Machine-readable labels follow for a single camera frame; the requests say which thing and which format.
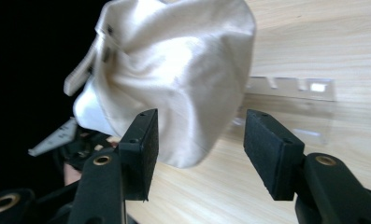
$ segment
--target satin fabric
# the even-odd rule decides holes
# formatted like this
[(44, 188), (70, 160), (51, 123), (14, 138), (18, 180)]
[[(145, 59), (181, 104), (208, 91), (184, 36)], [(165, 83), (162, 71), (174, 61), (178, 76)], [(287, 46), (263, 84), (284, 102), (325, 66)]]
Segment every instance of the satin fabric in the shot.
[(112, 1), (95, 30), (64, 84), (71, 95), (88, 79), (74, 104), (78, 123), (122, 136), (138, 113), (158, 108), (158, 161), (199, 163), (244, 95), (256, 30), (246, 3)]

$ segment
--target wooden surface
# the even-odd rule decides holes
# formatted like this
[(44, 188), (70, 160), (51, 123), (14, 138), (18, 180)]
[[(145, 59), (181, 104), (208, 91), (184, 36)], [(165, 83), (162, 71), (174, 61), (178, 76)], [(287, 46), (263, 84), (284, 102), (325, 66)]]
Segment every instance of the wooden surface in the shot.
[[(371, 0), (247, 2), (258, 25), (251, 75), (329, 77), (336, 102), (246, 95), (238, 116), (263, 110), (289, 129), (320, 131), (327, 143), (308, 144), (305, 153), (338, 157), (371, 189)], [(243, 132), (228, 127), (192, 169), (158, 163), (150, 201), (128, 202), (129, 214), (142, 224), (297, 223), (294, 202), (270, 198), (244, 152)]]

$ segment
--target screw hole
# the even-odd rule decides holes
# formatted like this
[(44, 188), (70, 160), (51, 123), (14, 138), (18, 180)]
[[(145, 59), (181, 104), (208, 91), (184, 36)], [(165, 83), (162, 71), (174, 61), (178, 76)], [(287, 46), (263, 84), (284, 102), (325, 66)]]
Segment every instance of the screw hole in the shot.
[(13, 207), (20, 200), (20, 195), (17, 193), (9, 193), (0, 197), (0, 213)]
[(318, 156), (316, 157), (316, 161), (324, 165), (329, 165), (329, 166), (336, 165), (336, 161), (326, 156)]
[(105, 165), (111, 161), (109, 156), (100, 156), (94, 159), (94, 165)]
[(293, 144), (293, 141), (291, 141), (290, 139), (288, 138), (283, 138), (283, 141), (287, 144)]

